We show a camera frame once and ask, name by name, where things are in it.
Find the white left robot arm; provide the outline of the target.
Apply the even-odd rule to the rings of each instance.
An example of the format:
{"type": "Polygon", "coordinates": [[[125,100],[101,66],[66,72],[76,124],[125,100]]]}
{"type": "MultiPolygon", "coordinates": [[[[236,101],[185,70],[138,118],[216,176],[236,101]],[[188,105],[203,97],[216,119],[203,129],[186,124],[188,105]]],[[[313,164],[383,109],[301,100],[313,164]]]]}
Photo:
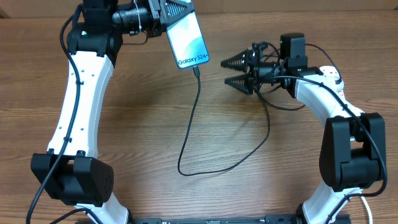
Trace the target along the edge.
{"type": "Polygon", "coordinates": [[[64,23],[60,44],[69,62],[67,89],[57,128],[30,168],[39,192],[85,212],[93,223],[132,223],[113,192],[114,171],[98,159],[103,98],[123,35],[160,36],[193,13],[191,1],[83,1],[64,23]]]}

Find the blue smartphone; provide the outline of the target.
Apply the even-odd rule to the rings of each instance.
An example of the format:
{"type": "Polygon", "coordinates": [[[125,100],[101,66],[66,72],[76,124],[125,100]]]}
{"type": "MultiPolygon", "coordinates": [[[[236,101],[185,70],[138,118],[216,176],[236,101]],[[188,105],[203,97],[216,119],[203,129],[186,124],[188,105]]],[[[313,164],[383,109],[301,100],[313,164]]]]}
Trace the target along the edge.
{"type": "Polygon", "coordinates": [[[179,69],[194,67],[210,60],[196,12],[187,14],[168,27],[167,36],[179,69]]]}

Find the white power strip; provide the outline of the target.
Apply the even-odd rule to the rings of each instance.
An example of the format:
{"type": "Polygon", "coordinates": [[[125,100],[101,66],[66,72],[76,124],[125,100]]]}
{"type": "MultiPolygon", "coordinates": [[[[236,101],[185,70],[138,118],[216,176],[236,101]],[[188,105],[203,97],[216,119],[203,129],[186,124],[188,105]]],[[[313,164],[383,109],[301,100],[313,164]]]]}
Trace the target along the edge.
{"type": "MultiPolygon", "coordinates": [[[[320,67],[320,71],[323,72],[323,76],[327,76],[327,77],[338,77],[339,81],[341,81],[342,79],[340,79],[340,74],[338,73],[337,69],[334,66],[329,66],[329,65],[325,65],[320,67]]],[[[339,94],[341,97],[345,98],[345,94],[339,94]]]]}

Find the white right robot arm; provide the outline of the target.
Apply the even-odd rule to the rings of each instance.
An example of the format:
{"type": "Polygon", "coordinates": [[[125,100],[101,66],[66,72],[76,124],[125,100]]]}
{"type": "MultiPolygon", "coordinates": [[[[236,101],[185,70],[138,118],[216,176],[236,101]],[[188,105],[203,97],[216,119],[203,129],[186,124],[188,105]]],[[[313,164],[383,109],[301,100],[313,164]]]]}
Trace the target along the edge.
{"type": "Polygon", "coordinates": [[[306,106],[324,127],[319,157],[322,181],[294,214],[266,215],[266,223],[349,223],[341,209],[355,197],[370,197],[370,186],[387,183],[385,122],[349,103],[334,64],[310,67],[302,33],[280,37],[276,61],[264,54],[268,42],[254,43],[223,60],[221,66],[239,75],[224,82],[246,95],[263,84],[279,85],[306,106]]]}

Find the white charger adapter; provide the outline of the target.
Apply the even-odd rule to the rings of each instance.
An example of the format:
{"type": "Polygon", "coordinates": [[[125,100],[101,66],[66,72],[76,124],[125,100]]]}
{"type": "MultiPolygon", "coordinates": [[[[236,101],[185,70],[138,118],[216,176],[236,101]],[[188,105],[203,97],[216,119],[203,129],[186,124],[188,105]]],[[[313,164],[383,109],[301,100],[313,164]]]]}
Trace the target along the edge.
{"type": "Polygon", "coordinates": [[[331,88],[333,91],[339,93],[339,94],[343,94],[344,93],[344,81],[341,80],[339,81],[338,77],[327,77],[324,76],[324,81],[325,81],[325,85],[329,88],[331,88]]]}

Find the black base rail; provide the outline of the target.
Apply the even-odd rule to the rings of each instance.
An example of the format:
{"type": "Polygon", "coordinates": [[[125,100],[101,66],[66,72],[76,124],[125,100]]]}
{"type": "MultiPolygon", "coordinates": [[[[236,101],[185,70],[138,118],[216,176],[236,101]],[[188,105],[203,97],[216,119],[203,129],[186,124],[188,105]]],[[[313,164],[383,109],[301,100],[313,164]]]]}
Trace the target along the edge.
{"type": "Polygon", "coordinates": [[[132,224],[304,224],[306,221],[296,215],[266,215],[257,218],[211,218],[174,219],[141,218],[128,221],[132,224]]]}

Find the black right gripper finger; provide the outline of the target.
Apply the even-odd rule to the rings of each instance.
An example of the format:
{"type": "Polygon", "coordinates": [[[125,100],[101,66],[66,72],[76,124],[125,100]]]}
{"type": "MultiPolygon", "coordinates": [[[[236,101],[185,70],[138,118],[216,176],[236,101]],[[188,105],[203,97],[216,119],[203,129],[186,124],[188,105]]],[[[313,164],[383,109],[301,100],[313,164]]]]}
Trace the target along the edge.
{"type": "Polygon", "coordinates": [[[240,72],[247,72],[248,66],[251,63],[252,54],[252,50],[244,50],[229,59],[222,60],[220,65],[223,68],[229,68],[240,72]]]}
{"type": "Polygon", "coordinates": [[[251,95],[253,94],[254,77],[251,74],[243,74],[235,77],[226,78],[224,80],[226,85],[229,85],[240,92],[251,95]]]}

